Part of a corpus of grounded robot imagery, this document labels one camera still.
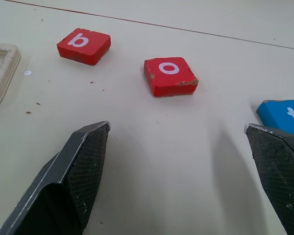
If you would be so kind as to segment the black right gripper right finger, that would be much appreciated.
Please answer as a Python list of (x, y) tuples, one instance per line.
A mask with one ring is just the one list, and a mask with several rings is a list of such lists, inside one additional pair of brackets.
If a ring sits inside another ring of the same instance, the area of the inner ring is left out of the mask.
[(294, 235), (294, 134), (252, 123), (244, 133), (262, 187), (287, 235)]

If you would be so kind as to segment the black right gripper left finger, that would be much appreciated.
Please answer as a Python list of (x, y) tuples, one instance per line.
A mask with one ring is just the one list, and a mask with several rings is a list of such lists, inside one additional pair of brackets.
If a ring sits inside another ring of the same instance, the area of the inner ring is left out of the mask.
[(110, 122), (73, 132), (39, 171), (0, 235), (82, 235), (98, 193)]

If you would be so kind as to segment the blue tile letter t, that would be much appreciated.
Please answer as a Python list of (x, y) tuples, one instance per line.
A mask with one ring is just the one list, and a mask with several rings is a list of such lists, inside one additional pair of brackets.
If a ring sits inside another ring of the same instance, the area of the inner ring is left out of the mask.
[(294, 100), (265, 100), (256, 112), (264, 126), (294, 134)]

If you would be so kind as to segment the red tile letter o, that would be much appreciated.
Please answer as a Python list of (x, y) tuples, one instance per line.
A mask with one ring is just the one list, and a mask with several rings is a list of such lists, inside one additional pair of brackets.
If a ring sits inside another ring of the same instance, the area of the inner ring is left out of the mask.
[(154, 97), (190, 95), (199, 83), (182, 57), (145, 60), (144, 75)]

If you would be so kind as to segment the red tile letter b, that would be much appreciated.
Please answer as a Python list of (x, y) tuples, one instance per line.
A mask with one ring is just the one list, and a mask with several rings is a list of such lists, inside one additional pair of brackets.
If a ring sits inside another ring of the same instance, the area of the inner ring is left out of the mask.
[(57, 44), (63, 58), (94, 66), (111, 47), (110, 35), (77, 28)]

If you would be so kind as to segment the light wooden letter tray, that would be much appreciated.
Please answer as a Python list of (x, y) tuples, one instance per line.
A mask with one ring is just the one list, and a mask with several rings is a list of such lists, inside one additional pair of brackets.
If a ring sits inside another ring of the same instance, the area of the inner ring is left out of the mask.
[(15, 45), (0, 44), (0, 103), (20, 61), (21, 54)]

